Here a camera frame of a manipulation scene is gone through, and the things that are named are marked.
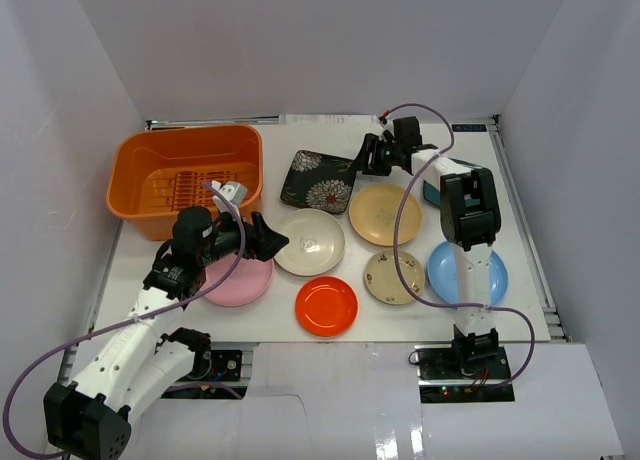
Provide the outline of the black floral square plate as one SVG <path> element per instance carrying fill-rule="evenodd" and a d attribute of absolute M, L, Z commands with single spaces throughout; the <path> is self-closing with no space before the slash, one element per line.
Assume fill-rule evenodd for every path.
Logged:
<path fill-rule="evenodd" d="M 295 208 L 342 214 L 348 207 L 356 178 L 347 158 L 298 150 L 286 175 L 280 200 Z"/>

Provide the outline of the dark teal square plate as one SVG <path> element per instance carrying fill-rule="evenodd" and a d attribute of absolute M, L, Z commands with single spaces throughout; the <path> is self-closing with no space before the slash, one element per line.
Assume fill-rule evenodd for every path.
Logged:
<path fill-rule="evenodd" d="M 435 186 L 433 186 L 427 181 L 424 181 L 422 186 L 422 195 L 423 195 L 424 201 L 427 204 L 433 206 L 436 209 L 440 208 L 441 206 L 440 192 Z"/>

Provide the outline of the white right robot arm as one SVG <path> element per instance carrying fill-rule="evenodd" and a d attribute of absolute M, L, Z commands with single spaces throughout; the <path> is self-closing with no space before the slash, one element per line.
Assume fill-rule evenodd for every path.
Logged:
<path fill-rule="evenodd" d="M 415 117 L 378 118 L 380 134 L 367 134 L 354 160 L 357 171 L 387 176 L 399 167 L 438 185 L 440 225 L 452 248 L 458 302 L 449 367 L 472 379 L 498 353 L 498 333 L 490 316 L 490 257 L 501 228 L 501 214 L 492 172 L 461 163 L 422 140 Z"/>

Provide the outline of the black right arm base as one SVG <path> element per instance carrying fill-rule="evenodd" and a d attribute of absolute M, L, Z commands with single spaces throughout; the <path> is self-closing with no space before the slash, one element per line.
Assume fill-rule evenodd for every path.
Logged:
<path fill-rule="evenodd" d="M 417 368 L 422 404 L 510 403 L 515 401 L 511 384 L 498 387 L 511 378 L 503 347 L 494 357 L 462 367 L 451 348 L 416 348 L 407 358 Z"/>

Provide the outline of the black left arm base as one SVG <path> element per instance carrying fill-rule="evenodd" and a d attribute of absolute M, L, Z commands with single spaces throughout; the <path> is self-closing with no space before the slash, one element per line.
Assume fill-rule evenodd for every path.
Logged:
<path fill-rule="evenodd" d="M 230 381 L 241 379 L 243 352 L 241 350 L 210 350 L 195 355 L 192 370 L 180 378 L 181 382 Z"/>

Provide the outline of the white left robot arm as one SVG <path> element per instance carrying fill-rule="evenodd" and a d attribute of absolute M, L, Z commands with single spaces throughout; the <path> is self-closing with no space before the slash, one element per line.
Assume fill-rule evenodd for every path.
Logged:
<path fill-rule="evenodd" d="M 94 359 L 67 385 L 44 396 L 50 444 L 80 459 L 117 459 L 132 425 L 177 380 L 199 379 L 211 367 L 211 337 L 177 326 L 186 299 L 206 280 L 206 268 L 229 255 L 266 262 L 289 242 L 261 213 L 251 222 L 201 206 L 179 213 L 158 249 L 137 299 Z"/>

